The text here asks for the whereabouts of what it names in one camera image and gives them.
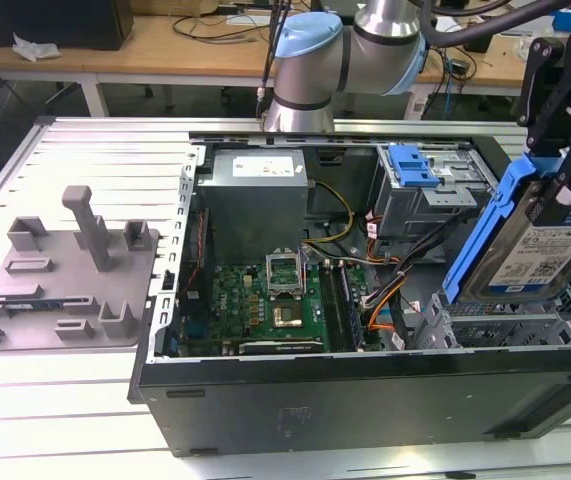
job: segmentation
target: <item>gray plastic peg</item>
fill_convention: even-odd
[[[89,205],[90,198],[92,198],[92,191],[87,185],[72,185],[67,187],[63,193],[63,206],[69,208],[74,214],[80,234],[94,260],[96,269],[99,272],[107,272],[110,263],[107,251],[108,238],[106,238],[108,233],[98,227],[92,207]]]

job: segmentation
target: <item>hard disk drive label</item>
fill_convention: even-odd
[[[292,157],[236,157],[232,175],[234,177],[293,177],[294,160]]]
[[[571,215],[557,227],[530,226],[496,272],[494,291],[535,291],[551,283],[571,260]]]

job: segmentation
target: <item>red wire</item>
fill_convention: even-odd
[[[196,261],[196,268],[194,269],[194,271],[190,275],[189,280],[187,280],[187,285],[185,285],[185,288],[183,289],[183,295],[185,294],[185,292],[187,292],[187,290],[191,286],[192,282],[196,278],[196,274],[201,269],[201,260],[203,259],[203,226],[204,225],[205,225],[205,215],[203,215],[202,213],[199,213],[199,215],[198,215],[198,260]]]

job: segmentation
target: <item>wire bundle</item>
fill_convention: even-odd
[[[405,257],[403,257],[403,259],[394,267],[392,280],[386,285],[380,287],[370,296],[364,298],[364,306],[367,310],[363,312],[363,315],[370,315],[367,321],[369,330],[376,330],[379,329],[379,327],[382,327],[382,325],[376,324],[376,318],[383,306],[388,302],[392,302],[392,310],[394,313],[392,318],[398,318],[402,315],[402,312],[400,311],[401,296],[396,294],[405,284],[407,274],[413,268],[414,262],[424,257],[425,254],[433,248],[442,244],[454,227],[462,222],[475,218],[477,215],[478,212],[476,210],[465,210],[425,234],[414,244],[412,248],[409,249]]]
[[[203,17],[211,17],[214,15],[216,15],[216,12],[205,14],[205,15],[203,15]],[[194,34],[194,30],[196,30],[196,27],[199,24],[204,25],[206,27],[215,27],[217,25],[220,25],[221,23],[227,22],[231,18],[241,18],[241,17],[249,19],[254,24],[254,26],[251,28],[246,28],[244,30],[239,30],[237,32],[224,33],[224,34],[220,34],[220,35],[196,35],[196,34]],[[189,31],[181,30],[180,25],[183,22],[186,22],[187,20],[193,20],[194,21],[194,25],[192,26],[191,30],[189,30]],[[229,44],[235,44],[235,43],[252,42],[254,40],[252,38],[248,38],[245,34],[250,33],[250,32],[255,32],[255,31],[257,31],[260,34],[260,36],[263,38],[263,40],[265,40],[266,42],[268,41],[268,39],[265,38],[265,36],[263,35],[263,32],[262,32],[262,29],[267,28],[268,25],[258,25],[250,15],[233,15],[231,17],[225,17],[224,19],[219,20],[218,22],[214,22],[214,23],[205,23],[205,22],[203,22],[203,20],[201,18],[197,18],[197,17],[182,16],[182,17],[179,17],[172,24],[172,27],[174,29],[174,32],[178,33],[179,35],[181,35],[183,37],[191,38],[192,40],[196,40],[196,41],[203,42],[203,43],[215,43],[218,45],[221,45],[221,44],[222,45],[225,45],[225,44],[229,45]]]
[[[436,90],[432,94],[432,97],[430,98],[429,102],[427,102],[427,105],[425,106],[425,111],[423,112],[423,117],[425,117],[425,115],[427,115],[427,112],[429,112],[430,109],[441,110],[441,109],[437,109],[436,107],[434,107],[434,102],[436,101],[437,95],[441,92],[441,89],[443,88],[443,85],[445,84],[445,80],[447,80],[447,87],[445,88],[445,93],[447,94],[447,100],[445,102],[445,109],[443,110],[443,119],[447,119],[448,116],[450,115],[450,113],[453,114],[454,111],[456,111],[456,107],[458,106],[458,104],[456,104],[454,106],[454,108],[452,109],[452,111],[450,112],[450,106],[451,106],[451,101],[452,101],[452,85],[454,83],[452,80],[455,80],[458,82],[457,93],[459,95],[461,95],[463,93],[463,89],[465,88],[465,85],[467,85],[467,82],[469,82],[472,78],[474,78],[476,76],[476,73],[478,72],[478,63],[476,62],[474,57],[472,57],[465,50],[463,50],[462,48],[455,47],[455,50],[461,52],[463,55],[465,55],[471,61],[471,65],[473,67],[473,70],[471,72],[467,72],[465,75],[457,75],[453,72],[451,60],[447,55],[447,49],[440,49],[440,48],[432,47],[431,50],[436,52],[441,57],[441,61],[443,64],[443,67],[442,67],[443,68],[443,74],[441,75],[441,80],[438,84],[438,87],[436,88]]]

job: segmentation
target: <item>metal workbench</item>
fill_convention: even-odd
[[[507,153],[525,131],[504,123],[339,121],[343,132],[493,135]],[[18,215],[72,229],[60,205],[89,184],[108,228],[146,218],[169,233],[189,130],[257,131],[252,120],[59,119],[35,126],[0,174],[0,262]],[[156,281],[151,293],[159,288]],[[571,478],[571,420],[533,441],[292,452],[178,460],[147,407],[127,402],[134,349],[0,356],[0,478]],[[390,399],[390,408],[403,408]]]

